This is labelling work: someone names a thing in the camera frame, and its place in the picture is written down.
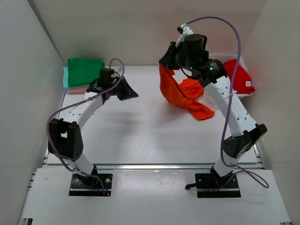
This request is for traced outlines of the orange t shirt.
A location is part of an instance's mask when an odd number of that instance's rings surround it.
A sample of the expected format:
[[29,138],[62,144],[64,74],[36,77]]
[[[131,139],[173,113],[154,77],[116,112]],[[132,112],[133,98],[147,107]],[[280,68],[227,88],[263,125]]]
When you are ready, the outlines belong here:
[[160,91],[168,103],[187,110],[196,120],[207,120],[214,116],[215,112],[206,105],[197,101],[204,94],[201,84],[189,78],[178,83],[174,79],[175,72],[159,65]]

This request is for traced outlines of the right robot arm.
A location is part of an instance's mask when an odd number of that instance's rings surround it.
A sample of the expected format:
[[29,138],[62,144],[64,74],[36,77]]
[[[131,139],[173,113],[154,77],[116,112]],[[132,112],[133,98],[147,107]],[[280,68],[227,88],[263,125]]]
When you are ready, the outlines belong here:
[[190,34],[179,43],[171,42],[159,64],[171,70],[190,71],[189,78],[201,84],[225,118],[224,128],[230,129],[231,136],[222,138],[220,159],[210,169],[210,183],[220,188],[232,177],[239,159],[267,132],[267,128],[250,116],[233,92],[233,79],[223,64],[209,58],[206,41],[206,36]]

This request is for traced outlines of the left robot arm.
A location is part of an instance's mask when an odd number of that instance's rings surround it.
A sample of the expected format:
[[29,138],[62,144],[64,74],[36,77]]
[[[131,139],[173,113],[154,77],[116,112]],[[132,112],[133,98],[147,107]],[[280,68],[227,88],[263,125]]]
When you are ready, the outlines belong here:
[[66,117],[53,118],[47,125],[48,151],[89,188],[103,182],[98,177],[97,167],[83,153],[81,129],[111,96],[116,96],[120,101],[138,97],[121,68],[101,69],[99,78],[91,82],[82,100],[66,108],[69,110]]

